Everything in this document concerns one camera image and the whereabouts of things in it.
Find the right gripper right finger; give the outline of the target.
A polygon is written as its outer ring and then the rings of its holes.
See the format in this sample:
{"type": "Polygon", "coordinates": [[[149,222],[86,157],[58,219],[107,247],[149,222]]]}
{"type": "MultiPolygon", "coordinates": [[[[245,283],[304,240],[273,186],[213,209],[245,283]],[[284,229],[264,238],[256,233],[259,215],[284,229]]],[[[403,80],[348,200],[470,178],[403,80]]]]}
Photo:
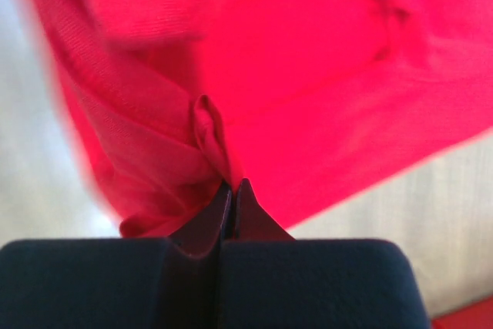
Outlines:
{"type": "Polygon", "coordinates": [[[375,239],[295,240],[259,205],[250,181],[221,249],[222,328],[427,328],[410,262],[375,239]]]}

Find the red plastic bin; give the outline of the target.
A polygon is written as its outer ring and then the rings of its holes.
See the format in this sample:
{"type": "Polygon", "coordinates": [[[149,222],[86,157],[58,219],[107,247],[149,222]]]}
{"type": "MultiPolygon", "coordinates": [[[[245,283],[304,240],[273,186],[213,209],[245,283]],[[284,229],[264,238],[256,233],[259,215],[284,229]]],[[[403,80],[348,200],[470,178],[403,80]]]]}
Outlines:
{"type": "Polygon", "coordinates": [[[432,321],[434,329],[492,329],[493,298],[476,302],[432,321]]]}

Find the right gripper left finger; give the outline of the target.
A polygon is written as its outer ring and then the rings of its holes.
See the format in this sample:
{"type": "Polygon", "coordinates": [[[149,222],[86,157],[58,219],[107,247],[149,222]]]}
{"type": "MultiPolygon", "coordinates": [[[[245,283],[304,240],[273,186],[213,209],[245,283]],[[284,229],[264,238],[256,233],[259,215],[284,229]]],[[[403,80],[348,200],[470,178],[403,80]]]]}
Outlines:
{"type": "Polygon", "coordinates": [[[1,250],[3,328],[211,328],[231,189],[168,237],[17,240],[1,250]]]}

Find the red t-shirt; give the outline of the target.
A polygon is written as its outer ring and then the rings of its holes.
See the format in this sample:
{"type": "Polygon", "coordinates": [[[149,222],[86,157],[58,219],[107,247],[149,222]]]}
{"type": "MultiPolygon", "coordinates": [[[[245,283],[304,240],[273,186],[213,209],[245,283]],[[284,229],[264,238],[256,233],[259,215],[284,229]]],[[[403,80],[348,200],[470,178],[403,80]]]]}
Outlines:
{"type": "Polygon", "coordinates": [[[492,0],[32,0],[124,237],[249,178],[283,227],[492,124],[492,0]]]}

